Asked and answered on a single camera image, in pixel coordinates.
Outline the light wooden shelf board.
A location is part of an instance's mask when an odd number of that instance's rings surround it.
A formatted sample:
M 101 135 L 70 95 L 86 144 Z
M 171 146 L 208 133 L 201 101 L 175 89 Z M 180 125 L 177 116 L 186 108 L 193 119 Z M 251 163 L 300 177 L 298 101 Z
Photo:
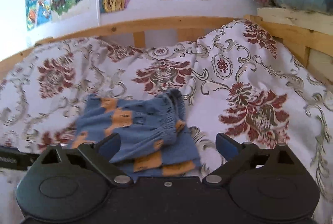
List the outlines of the light wooden shelf board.
M 332 15 L 295 11 L 286 8 L 258 8 L 257 15 L 265 22 L 292 25 L 332 35 Z

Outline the blue orange patterned pants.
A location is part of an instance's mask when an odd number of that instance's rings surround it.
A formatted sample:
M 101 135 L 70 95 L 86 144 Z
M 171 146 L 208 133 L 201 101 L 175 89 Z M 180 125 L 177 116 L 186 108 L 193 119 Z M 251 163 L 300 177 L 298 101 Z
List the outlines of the blue orange patterned pants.
M 148 100 L 87 98 L 68 147 L 97 144 L 111 134 L 120 136 L 120 149 L 101 146 L 100 154 L 132 179 L 181 176 L 201 168 L 200 155 L 186 125 L 186 109 L 178 89 Z

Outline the wooden bed frame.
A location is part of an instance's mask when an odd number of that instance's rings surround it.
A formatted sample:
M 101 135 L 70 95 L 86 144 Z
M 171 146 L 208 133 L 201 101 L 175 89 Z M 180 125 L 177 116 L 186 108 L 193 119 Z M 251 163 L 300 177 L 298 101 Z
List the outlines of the wooden bed frame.
M 273 38 L 283 43 L 290 52 L 324 83 L 332 83 L 332 35 L 302 27 L 265 22 L 258 15 L 245 15 L 244 19 L 263 27 Z M 175 30 L 177 40 L 195 41 L 209 29 L 220 28 L 233 21 L 232 17 L 176 16 L 125 21 L 93 27 L 59 38 L 44 38 L 35 43 L 41 45 L 74 38 L 99 38 L 111 35 L 132 34 L 134 46 L 146 46 L 145 32 L 150 30 Z

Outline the white floral bedspread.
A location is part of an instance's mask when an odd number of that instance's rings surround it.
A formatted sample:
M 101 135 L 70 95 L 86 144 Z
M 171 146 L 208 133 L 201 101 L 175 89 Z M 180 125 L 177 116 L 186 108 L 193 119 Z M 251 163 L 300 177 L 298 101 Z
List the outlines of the white floral bedspread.
M 31 153 L 77 145 L 89 95 L 133 103 L 172 89 L 201 158 L 184 175 L 203 177 L 225 162 L 218 132 L 262 148 L 284 142 L 319 187 L 314 219 L 332 223 L 332 85 L 247 20 L 167 47 L 97 38 L 37 47 L 1 80 L 1 145 Z

